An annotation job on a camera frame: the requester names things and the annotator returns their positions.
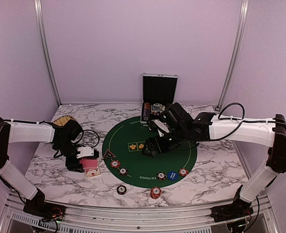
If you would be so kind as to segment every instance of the white marble surface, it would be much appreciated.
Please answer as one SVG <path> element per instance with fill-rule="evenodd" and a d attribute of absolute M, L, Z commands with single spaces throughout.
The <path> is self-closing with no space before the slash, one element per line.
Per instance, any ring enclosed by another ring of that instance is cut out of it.
<path fill-rule="evenodd" d="M 199 112 L 212 112 L 210 106 L 183 105 L 196 117 Z M 201 143 L 197 162 L 189 175 L 170 186 L 161 188 L 162 196 L 152 199 L 150 189 L 124 184 L 110 173 L 102 156 L 102 142 L 117 123 L 141 114 L 140 104 L 62 105 L 54 119 L 73 116 L 83 129 L 100 134 L 101 175 L 86 178 L 84 173 L 68 171 L 65 158 L 53 159 L 51 144 L 40 144 L 26 173 L 26 177 L 46 195 L 47 200 L 102 207 L 164 207 L 199 204 L 230 199 L 238 187 L 247 181 L 246 174 L 230 141 Z M 84 138 L 84 144 L 90 138 Z M 118 195 L 119 185 L 127 187 L 125 195 Z"/>

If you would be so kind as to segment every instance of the round green mat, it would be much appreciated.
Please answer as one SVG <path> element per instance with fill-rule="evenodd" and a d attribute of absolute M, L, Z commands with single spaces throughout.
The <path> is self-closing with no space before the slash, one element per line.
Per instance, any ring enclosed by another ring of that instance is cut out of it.
<path fill-rule="evenodd" d="M 186 168 L 190 172 L 197 159 L 197 148 L 185 142 L 175 151 L 157 154 L 156 157 L 142 155 L 145 140 L 155 135 L 156 132 L 141 126 L 139 116 L 115 125 L 106 135 L 102 146 L 102 155 L 109 150 L 116 156 L 104 160 L 111 173 L 125 183 L 142 188 L 165 187 L 183 179 L 184 177 L 179 174 L 175 181 L 168 178 L 160 181 L 156 176 L 160 171 L 166 174 L 170 171 L 178 173 L 181 168 Z M 114 160 L 121 163 L 120 167 L 128 169 L 128 175 L 121 176 L 118 168 L 111 167 Z"/>

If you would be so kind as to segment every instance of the poker chip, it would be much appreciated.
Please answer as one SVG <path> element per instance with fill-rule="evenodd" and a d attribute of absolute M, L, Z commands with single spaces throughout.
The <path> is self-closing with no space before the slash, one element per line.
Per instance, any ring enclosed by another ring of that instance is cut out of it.
<path fill-rule="evenodd" d="M 152 199 L 159 198 L 161 196 L 161 189 L 158 187 L 152 188 L 150 196 Z"/>
<path fill-rule="evenodd" d="M 117 193 L 119 195 L 124 195 L 126 192 L 127 192 L 127 189 L 126 189 L 125 186 L 120 185 L 120 186 L 117 187 Z"/>
<path fill-rule="evenodd" d="M 121 169 L 119 169 L 119 174 L 121 176 L 126 176 L 128 174 L 127 168 L 122 167 Z"/>
<path fill-rule="evenodd" d="M 178 174 L 175 171 L 170 171 L 168 172 L 167 177 L 168 177 L 168 180 L 170 181 L 176 181 L 178 178 Z"/>
<path fill-rule="evenodd" d="M 166 173 L 164 173 L 164 172 L 158 172 L 158 174 L 157 174 L 157 178 L 159 179 L 159 180 L 161 180 L 161 181 L 163 181 L 163 180 L 165 180 L 166 179 Z"/>
<path fill-rule="evenodd" d="M 114 160 L 111 162 L 111 167 L 113 168 L 119 168 L 120 167 L 120 162 L 118 160 Z"/>
<path fill-rule="evenodd" d="M 181 168 L 178 173 L 179 173 L 181 176 L 187 176 L 189 172 L 188 172 L 187 169 Z"/>

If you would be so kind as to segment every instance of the ventilation grille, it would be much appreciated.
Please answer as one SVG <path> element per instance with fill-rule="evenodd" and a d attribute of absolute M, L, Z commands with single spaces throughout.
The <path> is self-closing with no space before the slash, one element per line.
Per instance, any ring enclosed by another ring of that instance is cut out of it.
<path fill-rule="evenodd" d="M 50 229 L 53 231 L 56 229 L 56 225 L 54 222 L 42 222 L 39 218 L 36 218 L 34 216 L 29 216 L 24 213 L 13 212 L 11 219 L 42 229 Z M 62 222 L 58 222 L 58 232 L 59 233 L 121 233 L 115 231 L 102 231 L 102 230 L 97 231 L 83 227 L 67 226 L 63 225 Z M 212 233 L 212 230 L 211 227 L 203 227 L 188 231 L 169 231 L 161 233 Z"/>

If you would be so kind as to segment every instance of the deck of cards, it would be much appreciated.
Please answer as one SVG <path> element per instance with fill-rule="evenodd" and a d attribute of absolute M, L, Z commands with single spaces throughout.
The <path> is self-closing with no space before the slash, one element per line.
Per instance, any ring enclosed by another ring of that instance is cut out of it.
<path fill-rule="evenodd" d="M 82 158 L 79 162 L 83 165 L 86 177 L 93 177 L 101 174 L 97 159 Z"/>

